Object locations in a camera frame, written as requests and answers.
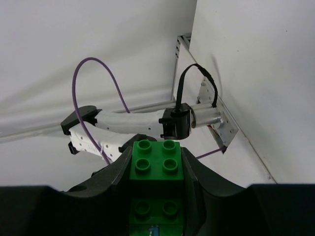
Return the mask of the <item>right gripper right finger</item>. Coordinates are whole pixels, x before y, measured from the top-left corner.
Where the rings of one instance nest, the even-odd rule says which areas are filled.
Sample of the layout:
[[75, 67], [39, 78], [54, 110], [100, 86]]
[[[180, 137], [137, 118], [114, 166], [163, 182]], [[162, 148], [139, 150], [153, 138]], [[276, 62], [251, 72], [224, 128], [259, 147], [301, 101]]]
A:
[[243, 188], [182, 148], [186, 236], [312, 236], [313, 184], [253, 184]]

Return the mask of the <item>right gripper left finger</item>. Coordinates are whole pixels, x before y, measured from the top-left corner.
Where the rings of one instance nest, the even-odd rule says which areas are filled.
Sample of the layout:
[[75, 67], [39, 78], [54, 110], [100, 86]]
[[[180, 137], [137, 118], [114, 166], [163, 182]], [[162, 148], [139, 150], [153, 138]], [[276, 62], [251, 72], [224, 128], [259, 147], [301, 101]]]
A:
[[49, 186], [0, 189], [2, 236], [127, 236], [132, 148], [68, 191]]

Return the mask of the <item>green purple lego stack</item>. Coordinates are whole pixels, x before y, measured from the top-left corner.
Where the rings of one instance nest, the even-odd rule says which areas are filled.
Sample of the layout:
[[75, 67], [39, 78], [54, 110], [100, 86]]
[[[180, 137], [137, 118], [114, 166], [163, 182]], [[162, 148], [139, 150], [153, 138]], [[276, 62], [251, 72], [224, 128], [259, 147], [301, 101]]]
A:
[[135, 142], [129, 183], [129, 235], [183, 235], [184, 173], [179, 142]]

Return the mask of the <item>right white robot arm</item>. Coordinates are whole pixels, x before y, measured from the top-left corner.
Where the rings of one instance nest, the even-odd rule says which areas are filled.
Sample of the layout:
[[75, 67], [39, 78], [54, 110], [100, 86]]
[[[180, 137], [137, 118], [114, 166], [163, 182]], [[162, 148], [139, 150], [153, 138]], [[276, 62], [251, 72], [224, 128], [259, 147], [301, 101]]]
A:
[[312, 236], [313, 184], [243, 188], [179, 144], [196, 127], [215, 134], [231, 121], [213, 105], [151, 113], [77, 109], [62, 123], [73, 154], [113, 162], [66, 192], [2, 187], [3, 236]]

